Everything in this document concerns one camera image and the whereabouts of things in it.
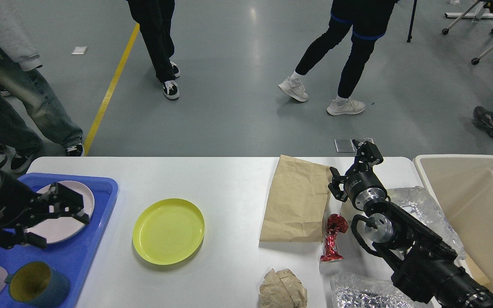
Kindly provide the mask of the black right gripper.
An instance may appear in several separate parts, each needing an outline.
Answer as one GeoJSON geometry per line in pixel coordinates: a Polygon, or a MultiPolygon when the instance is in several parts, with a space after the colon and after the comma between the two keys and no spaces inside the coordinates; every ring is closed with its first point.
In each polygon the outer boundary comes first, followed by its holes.
{"type": "Polygon", "coordinates": [[[373,142],[352,139],[352,144],[356,148],[353,174],[341,175],[331,166],[331,182],[327,187],[338,201],[345,202],[349,198],[355,209],[376,212],[376,209],[385,207],[388,202],[387,191],[373,172],[373,167],[384,161],[383,156],[373,142]]]}

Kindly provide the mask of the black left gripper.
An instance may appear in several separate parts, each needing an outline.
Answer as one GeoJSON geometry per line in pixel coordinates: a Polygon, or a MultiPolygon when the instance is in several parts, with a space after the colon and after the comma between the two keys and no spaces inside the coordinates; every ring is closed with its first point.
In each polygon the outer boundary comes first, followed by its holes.
{"type": "Polygon", "coordinates": [[[45,249],[47,240],[44,237],[27,232],[16,224],[21,223],[29,228],[42,220],[62,217],[90,224],[90,216],[83,210],[82,195],[63,184],[52,183],[45,193],[38,195],[26,184],[0,170],[0,248],[12,249],[18,244],[30,244],[45,249]],[[31,201],[36,198],[37,216],[31,212],[35,204],[31,201]],[[14,226],[15,232],[3,229],[14,226]]]}

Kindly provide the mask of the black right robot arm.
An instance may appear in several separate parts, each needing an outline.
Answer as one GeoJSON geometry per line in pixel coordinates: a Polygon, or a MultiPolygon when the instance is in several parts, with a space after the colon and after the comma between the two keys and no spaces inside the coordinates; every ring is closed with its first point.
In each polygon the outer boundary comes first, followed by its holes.
{"type": "Polygon", "coordinates": [[[391,281],[415,302],[431,299],[444,308],[493,308],[493,293],[454,264],[457,253],[436,232],[393,203],[372,168],[383,162],[377,146],[352,140],[354,163],[345,174],[330,167],[328,187],[359,210],[350,229],[367,253],[393,270],[391,281]]]}

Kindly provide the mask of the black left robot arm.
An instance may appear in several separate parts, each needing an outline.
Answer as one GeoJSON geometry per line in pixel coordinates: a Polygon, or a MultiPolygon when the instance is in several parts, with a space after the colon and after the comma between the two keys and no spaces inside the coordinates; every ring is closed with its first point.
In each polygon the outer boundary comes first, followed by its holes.
{"type": "Polygon", "coordinates": [[[0,247],[31,244],[44,249],[47,240],[28,232],[47,219],[74,218],[82,224],[90,223],[79,193],[60,183],[52,183],[47,192],[32,191],[6,172],[0,170],[0,247]]]}

